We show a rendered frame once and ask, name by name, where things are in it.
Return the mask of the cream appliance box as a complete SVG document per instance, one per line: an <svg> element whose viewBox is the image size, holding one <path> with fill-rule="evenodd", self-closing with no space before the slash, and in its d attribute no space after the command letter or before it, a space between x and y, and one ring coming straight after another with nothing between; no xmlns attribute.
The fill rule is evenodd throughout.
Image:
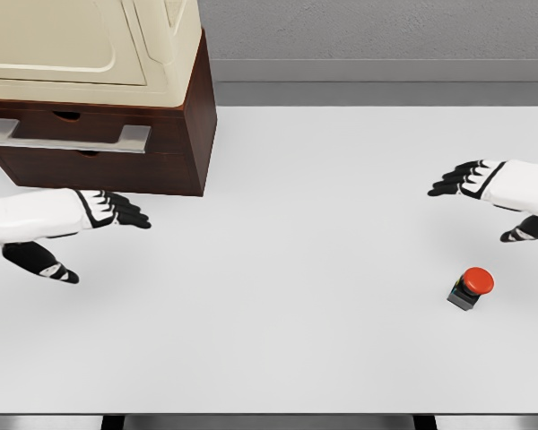
<svg viewBox="0 0 538 430"><path fill-rule="evenodd" d="M202 34L197 0L0 0L0 99L177 107Z"/></svg>

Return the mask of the red button switch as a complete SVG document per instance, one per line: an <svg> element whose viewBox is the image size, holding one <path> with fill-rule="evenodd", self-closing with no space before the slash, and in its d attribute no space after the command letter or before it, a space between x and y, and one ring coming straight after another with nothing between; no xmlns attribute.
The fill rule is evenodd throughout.
<svg viewBox="0 0 538 430"><path fill-rule="evenodd" d="M465 311L473 309L481 296L489 294L495 282L492 275L481 267L471 267L458 278L447 301Z"/></svg>

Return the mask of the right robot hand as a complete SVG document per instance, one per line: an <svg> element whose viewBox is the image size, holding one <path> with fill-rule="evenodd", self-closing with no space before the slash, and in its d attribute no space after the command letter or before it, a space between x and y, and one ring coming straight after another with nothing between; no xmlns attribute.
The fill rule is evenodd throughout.
<svg viewBox="0 0 538 430"><path fill-rule="evenodd" d="M468 161L444 174L428 196L460 194L528 217L500 236L503 243L538 240L538 164L521 160Z"/></svg>

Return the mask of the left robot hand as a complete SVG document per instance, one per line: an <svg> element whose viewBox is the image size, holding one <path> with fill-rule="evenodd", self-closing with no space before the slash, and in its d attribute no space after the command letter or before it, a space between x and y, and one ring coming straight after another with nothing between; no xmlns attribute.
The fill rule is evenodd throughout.
<svg viewBox="0 0 538 430"><path fill-rule="evenodd" d="M42 278L79 282L79 276L40 245L39 239L69 237L111 225L151 227L138 206L110 191L60 188L0 198L2 256Z"/></svg>

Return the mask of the brown wooden cabinet body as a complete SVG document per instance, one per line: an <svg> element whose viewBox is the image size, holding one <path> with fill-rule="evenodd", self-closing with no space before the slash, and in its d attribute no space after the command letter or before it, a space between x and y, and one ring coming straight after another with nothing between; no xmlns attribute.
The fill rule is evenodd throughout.
<svg viewBox="0 0 538 430"><path fill-rule="evenodd" d="M80 104L98 104L98 105L119 105L119 106L142 106L137 101L129 104L118 104L114 100L104 99L100 103L87 99L60 99L55 101L23 99L14 97L12 99L0 98L0 100L28 100L38 102L56 102L56 103L80 103ZM187 93L183 103L177 107L182 109L183 135L186 137L183 149L179 153L162 153L179 155L185 159L187 169L192 181L192 190L188 193L179 193L172 195L191 195L201 196L204 193L207 172L210 163L210 157L213 148L214 135L217 125L217 113L213 94L213 82L211 77L210 63L207 52L206 39L201 38L196 51L195 64L193 66ZM0 147L7 148L26 148L26 149L42 149L42 150L64 150L78 151L81 154L89 157L97 155L99 152L114 152L114 153L134 153L134 154L149 154L144 150L144 146L148 139L150 128L147 126L125 126L120 134L117 146L114 150L80 150L68 149L53 142L51 146L39 146L33 140L19 139L19 143L4 143Z"/></svg>

